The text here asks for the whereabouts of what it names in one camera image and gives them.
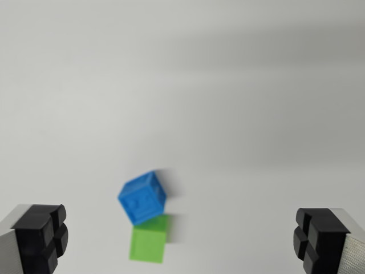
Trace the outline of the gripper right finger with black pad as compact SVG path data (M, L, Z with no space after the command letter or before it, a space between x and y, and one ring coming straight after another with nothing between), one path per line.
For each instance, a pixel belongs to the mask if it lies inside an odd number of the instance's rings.
M364 229L341 208L299 208L294 251L308 274L364 274Z

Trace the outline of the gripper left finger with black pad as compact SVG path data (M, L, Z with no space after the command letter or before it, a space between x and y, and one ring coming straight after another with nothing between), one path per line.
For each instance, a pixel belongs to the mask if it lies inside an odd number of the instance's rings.
M1 220L1 273L54 273L68 244L64 205L19 204Z

